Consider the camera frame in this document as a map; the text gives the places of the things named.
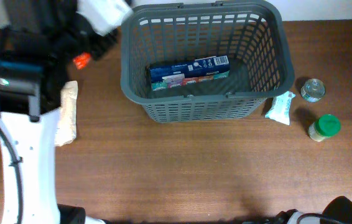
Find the orange spaghetti packet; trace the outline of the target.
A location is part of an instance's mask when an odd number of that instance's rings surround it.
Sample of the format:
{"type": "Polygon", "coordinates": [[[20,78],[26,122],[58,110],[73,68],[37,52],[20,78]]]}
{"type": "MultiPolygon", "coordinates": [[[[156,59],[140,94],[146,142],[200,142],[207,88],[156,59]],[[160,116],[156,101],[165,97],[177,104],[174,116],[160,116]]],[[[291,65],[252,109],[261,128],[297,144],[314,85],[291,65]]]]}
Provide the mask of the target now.
{"type": "Polygon", "coordinates": [[[73,58],[73,63],[78,70],[85,68],[91,60],[91,54],[83,52],[82,54],[73,58]]]}

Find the beige grain bag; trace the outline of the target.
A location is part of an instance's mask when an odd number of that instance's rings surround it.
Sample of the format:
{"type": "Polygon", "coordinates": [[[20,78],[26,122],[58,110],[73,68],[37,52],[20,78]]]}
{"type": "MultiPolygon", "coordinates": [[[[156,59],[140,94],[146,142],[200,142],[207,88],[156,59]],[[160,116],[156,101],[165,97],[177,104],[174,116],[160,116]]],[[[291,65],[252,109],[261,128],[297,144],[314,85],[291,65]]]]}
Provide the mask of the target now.
{"type": "Polygon", "coordinates": [[[55,145],[70,144],[76,139],[77,81],[66,82],[61,90],[60,120],[55,134],[55,145]]]}

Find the blue cardboard box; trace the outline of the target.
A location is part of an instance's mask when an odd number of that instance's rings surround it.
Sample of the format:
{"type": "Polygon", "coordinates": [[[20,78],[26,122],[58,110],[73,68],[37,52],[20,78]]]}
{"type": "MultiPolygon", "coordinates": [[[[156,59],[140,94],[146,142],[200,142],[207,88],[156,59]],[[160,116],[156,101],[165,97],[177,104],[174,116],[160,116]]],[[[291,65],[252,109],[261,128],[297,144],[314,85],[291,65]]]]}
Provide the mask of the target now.
{"type": "Polygon", "coordinates": [[[153,91],[227,78],[230,62],[226,55],[199,58],[173,65],[148,68],[153,91]]]}

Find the grey plastic shopping basket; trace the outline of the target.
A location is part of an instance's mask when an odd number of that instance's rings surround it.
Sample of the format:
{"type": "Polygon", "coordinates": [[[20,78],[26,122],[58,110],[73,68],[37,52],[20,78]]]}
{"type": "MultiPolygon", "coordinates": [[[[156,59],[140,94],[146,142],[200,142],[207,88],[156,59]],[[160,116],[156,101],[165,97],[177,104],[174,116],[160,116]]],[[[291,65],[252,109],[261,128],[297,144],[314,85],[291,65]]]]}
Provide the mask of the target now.
{"type": "Polygon", "coordinates": [[[267,1],[141,5],[121,32],[121,89],[159,123],[243,118],[294,84],[281,14],[267,1]],[[228,77],[152,89],[151,65],[210,56],[228,57],[228,77]]]}

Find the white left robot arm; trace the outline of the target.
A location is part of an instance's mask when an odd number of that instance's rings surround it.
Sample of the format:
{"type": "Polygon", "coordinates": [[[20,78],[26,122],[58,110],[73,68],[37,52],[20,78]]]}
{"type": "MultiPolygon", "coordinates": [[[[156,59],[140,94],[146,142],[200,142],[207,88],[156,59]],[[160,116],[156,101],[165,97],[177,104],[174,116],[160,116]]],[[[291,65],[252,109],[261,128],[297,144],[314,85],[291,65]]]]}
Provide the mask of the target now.
{"type": "Polygon", "coordinates": [[[67,65],[117,41],[131,1],[4,1],[0,28],[3,223],[96,223],[57,203],[55,133],[67,65]]]}

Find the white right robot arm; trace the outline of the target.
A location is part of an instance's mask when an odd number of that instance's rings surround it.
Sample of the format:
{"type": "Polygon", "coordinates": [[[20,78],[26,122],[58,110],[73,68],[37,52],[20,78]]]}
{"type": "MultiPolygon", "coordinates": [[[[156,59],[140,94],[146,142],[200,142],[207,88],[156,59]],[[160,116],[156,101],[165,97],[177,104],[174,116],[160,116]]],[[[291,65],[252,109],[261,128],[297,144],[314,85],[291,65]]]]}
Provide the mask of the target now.
{"type": "Polygon", "coordinates": [[[266,223],[271,224],[352,224],[352,201],[345,196],[332,200],[322,213],[304,213],[298,210],[280,212],[266,223]]]}

